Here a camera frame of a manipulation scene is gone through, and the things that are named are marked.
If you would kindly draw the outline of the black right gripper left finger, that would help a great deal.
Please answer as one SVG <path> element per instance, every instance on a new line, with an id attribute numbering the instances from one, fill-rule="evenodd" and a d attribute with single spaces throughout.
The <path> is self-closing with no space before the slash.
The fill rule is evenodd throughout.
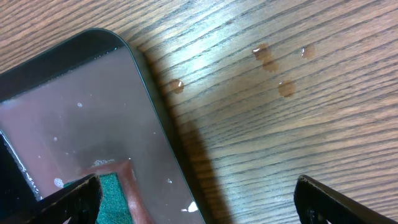
<path id="1" fill-rule="evenodd" d="M 1 224 L 95 223 L 103 197 L 100 177 L 90 174 L 11 215 Z"/>

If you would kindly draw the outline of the green scrub sponge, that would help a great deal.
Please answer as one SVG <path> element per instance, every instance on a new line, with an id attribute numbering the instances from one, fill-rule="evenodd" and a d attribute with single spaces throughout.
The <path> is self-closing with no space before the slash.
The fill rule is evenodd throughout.
<path id="1" fill-rule="evenodd" d="M 96 224 L 133 224 L 117 173 L 100 174 L 103 197 Z"/>

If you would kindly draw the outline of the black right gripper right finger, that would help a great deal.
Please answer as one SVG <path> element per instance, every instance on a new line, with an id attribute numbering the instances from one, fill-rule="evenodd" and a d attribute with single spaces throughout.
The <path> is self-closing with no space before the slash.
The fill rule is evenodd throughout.
<path id="1" fill-rule="evenodd" d="M 297 179 L 294 204 L 304 224 L 397 224 L 307 175 Z"/>

